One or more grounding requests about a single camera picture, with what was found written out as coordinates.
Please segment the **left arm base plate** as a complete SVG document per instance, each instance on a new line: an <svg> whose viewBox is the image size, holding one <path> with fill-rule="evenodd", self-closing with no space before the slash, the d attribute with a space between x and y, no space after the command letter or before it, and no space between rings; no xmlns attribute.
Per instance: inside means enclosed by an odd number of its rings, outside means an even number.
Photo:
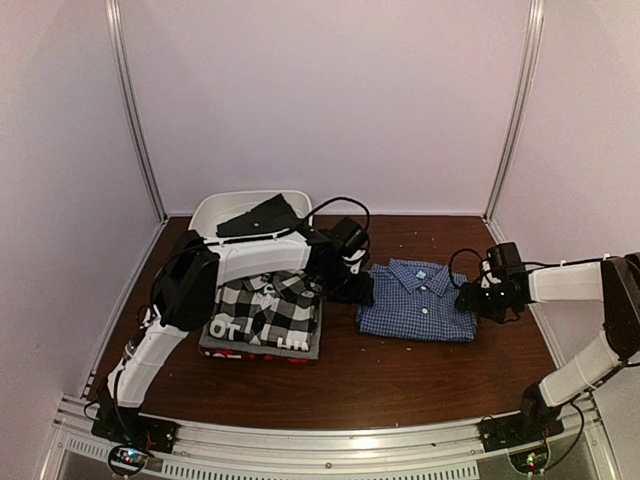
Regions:
<svg viewBox="0 0 640 480"><path fill-rule="evenodd" d="M170 454L177 437L178 424L134 411L132 415L121 411L99 414L91 433L111 442L136 447L145 452Z"/></svg>

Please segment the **black white plaid shirt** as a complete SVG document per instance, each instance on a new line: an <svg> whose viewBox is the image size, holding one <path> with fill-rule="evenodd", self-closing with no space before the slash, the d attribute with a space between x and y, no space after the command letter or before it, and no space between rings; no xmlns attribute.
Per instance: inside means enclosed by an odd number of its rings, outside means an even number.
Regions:
<svg viewBox="0 0 640 480"><path fill-rule="evenodd" d="M224 284L216 294L212 337L308 352L319 328L321 285L301 271L277 271Z"/></svg>

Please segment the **blue checked long sleeve shirt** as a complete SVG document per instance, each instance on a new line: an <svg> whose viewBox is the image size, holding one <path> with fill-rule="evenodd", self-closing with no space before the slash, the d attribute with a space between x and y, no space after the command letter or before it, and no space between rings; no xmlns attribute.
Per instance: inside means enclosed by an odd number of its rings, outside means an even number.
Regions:
<svg viewBox="0 0 640 480"><path fill-rule="evenodd" d="M437 342L472 342L478 321L455 306L457 286L468 281L445 265L392 259L369 270L373 304L356 314L359 331L381 337Z"/></svg>

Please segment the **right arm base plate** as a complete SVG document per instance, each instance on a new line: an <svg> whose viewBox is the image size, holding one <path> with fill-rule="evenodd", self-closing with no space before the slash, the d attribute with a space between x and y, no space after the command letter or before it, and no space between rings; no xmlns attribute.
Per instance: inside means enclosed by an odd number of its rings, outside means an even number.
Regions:
<svg viewBox="0 0 640 480"><path fill-rule="evenodd" d="M541 443L565 430L559 419L543 420L539 423L520 412L502 417L485 416L477 427L485 452Z"/></svg>

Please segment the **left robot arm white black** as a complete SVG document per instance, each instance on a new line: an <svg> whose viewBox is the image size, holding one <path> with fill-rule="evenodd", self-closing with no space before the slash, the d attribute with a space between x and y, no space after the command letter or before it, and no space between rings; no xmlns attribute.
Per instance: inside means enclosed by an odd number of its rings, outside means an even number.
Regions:
<svg viewBox="0 0 640 480"><path fill-rule="evenodd" d="M347 264L368 239L367 226L350 217L331 229L318 230L302 219L281 231L230 239L207 240L194 230L185 232L152 283L138 331L97 389L94 430L123 444L153 431L152 420L140 413L147 390L176 346L207 323L221 285L302 270L331 294L344 294L354 303L368 300L371 281Z"/></svg>

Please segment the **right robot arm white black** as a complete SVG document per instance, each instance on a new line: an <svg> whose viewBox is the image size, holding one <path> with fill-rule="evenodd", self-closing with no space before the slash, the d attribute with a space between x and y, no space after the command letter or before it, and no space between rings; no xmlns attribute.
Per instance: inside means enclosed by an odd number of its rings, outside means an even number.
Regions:
<svg viewBox="0 0 640 480"><path fill-rule="evenodd" d="M543 263L513 242L490 247L473 280L454 282L456 308L497 324L531 310L562 365L528 387L512 430L530 442L561 409L627 367L639 353L639 256Z"/></svg>

